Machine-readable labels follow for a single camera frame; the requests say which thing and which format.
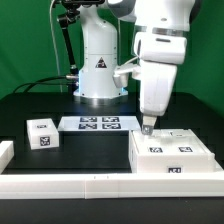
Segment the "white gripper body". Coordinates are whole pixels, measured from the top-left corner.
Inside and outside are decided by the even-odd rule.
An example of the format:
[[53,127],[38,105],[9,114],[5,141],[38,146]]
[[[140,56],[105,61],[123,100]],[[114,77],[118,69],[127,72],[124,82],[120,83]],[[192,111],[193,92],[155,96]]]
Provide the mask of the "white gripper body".
[[137,33],[134,53],[140,59],[140,111],[162,116],[169,103],[177,66],[185,59],[185,37]]

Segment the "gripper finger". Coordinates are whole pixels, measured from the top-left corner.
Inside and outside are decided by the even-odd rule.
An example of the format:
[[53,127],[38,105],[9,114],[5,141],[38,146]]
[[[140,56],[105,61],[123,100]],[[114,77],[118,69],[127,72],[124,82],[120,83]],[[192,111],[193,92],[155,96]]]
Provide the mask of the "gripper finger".
[[144,135],[151,135],[153,133],[156,120],[157,118],[154,116],[143,116],[142,133]]

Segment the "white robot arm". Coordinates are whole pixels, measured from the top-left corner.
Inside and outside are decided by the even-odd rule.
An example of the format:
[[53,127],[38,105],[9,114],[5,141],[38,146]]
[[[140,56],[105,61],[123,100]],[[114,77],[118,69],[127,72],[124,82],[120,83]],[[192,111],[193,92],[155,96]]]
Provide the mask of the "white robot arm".
[[142,133],[150,135],[168,106],[177,66],[186,55],[185,34],[197,16],[202,0],[106,0],[117,19],[134,25],[132,54],[118,65],[114,56],[116,31],[108,28],[92,5],[81,8],[84,66],[76,95],[91,102],[115,98],[128,85],[140,81]]

